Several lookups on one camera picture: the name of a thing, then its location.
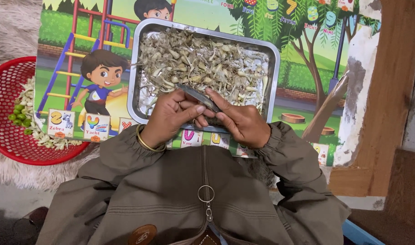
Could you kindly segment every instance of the tree stump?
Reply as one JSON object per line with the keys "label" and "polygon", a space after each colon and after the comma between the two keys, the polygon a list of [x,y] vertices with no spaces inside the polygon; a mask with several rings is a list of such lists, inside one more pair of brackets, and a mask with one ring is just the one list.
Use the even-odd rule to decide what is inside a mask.
{"label": "tree stump", "polygon": [[335,134],[335,129],[330,127],[324,127],[323,131],[321,132],[321,135],[331,135]]}
{"label": "tree stump", "polygon": [[305,117],[297,114],[282,113],[281,120],[287,123],[304,123]]}

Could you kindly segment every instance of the key ring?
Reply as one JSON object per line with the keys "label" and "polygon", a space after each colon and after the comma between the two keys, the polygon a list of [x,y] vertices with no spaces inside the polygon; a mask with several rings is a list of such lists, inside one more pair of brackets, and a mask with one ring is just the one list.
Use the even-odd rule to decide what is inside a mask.
{"label": "key ring", "polygon": [[[213,195],[212,195],[212,198],[211,198],[209,201],[204,201],[203,199],[201,199],[201,198],[200,198],[200,190],[201,190],[203,187],[209,187],[209,188],[212,190]],[[214,199],[214,197],[215,197],[215,191],[214,191],[214,189],[213,189],[212,187],[210,187],[210,186],[208,186],[208,185],[204,185],[204,186],[202,186],[202,187],[200,187],[200,188],[198,189],[197,196],[198,196],[198,198],[200,199],[200,201],[205,202],[205,203],[209,203],[209,202],[212,202],[212,200]]]}

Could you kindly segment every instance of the hand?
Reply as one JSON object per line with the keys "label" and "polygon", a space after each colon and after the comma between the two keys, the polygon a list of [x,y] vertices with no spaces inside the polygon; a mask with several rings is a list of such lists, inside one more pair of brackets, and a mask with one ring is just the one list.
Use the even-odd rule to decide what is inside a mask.
{"label": "hand", "polygon": [[188,121],[196,119],[196,124],[207,126],[204,112],[215,116],[212,111],[206,111],[204,105],[198,105],[194,98],[180,89],[160,95],[149,122],[141,132],[141,138],[148,146],[156,148],[169,141]]}
{"label": "hand", "polygon": [[71,103],[72,108],[75,108],[76,106],[80,106],[82,107],[82,103],[80,103],[80,101],[74,101],[73,103]]}
{"label": "hand", "polygon": [[121,92],[127,93],[128,92],[128,87],[125,87],[124,84],[122,84],[121,85]]}
{"label": "hand", "polygon": [[206,88],[206,93],[210,95],[210,98],[223,111],[216,113],[215,116],[223,123],[238,143],[253,149],[264,147],[271,136],[271,128],[259,114],[256,106],[231,105],[210,88]]}

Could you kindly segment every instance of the green berry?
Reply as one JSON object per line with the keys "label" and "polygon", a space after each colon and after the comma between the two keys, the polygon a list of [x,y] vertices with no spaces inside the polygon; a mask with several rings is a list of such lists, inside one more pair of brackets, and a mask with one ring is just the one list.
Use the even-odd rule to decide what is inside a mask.
{"label": "green berry", "polygon": [[11,114],[8,116],[8,119],[11,121],[14,121],[15,119],[17,119],[17,115],[16,114]]}
{"label": "green berry", "polygon": [[21,121],[25,120],[27,118],[27,116],[25,114],[18,114],[17,115],[17,119],[20,119]]}
{"label": "green berry", "polygon": [[30,129],[25,129],[25,130],[23,131],[23,133],[24,133],[25,135],[30,135],[30,134],[32,134],[32,130],[30,130]]}
{"label": "green berry", "polygon": [[30,123],[31,123],[31,122],[32,122],[32,120],[30,120],[30,119],[25,119],[21,125],[22,125],[23,127],[28,128],[28,127],[30,127]]}
{"label": "green berry", "polygon": [[21,121],[21,120],[19,120],[19,119],[15,119],[14,121],[12,121],[12,123],[13,123],[14,125],[20,126],[20,125],[21,125],[21,123],[22,123],[22,121]]}
{"label": "green berry", "polygon": [[14,105],[14,109],[19,110],[19,111],[21,111],[24,108],[25,108],[24,105]]}

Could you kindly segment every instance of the children's play mat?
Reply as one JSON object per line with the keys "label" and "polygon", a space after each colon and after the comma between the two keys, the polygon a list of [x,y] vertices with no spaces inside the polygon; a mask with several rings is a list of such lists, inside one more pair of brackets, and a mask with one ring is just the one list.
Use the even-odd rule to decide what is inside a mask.
{"label": "children's play mat", "polygon": [[[380,21],[368,17],[359,0],[221,1],[43,0],[34,101],[42,130],[101,142],[137,124],[127,111],[129,71],[121,73],[116,85],[106,87],[107,93],[95,83],[100,76],[96,71],[124,67],[119,62],[131,60],[137,24],[160,18],[275,44],[281,65],[271,121],[291,125],[313,144],[319,163],[332,166],[348,95],[320,123],[323,126],[310,125],[321,122],[318,111],[346,70],[351,39],[362,28],[375,35]],[[111,51],[115,57],[83,59],[96,49]],[[254,157],[224,133],[181,130],[168,142],[171,149],[200,145]]]}

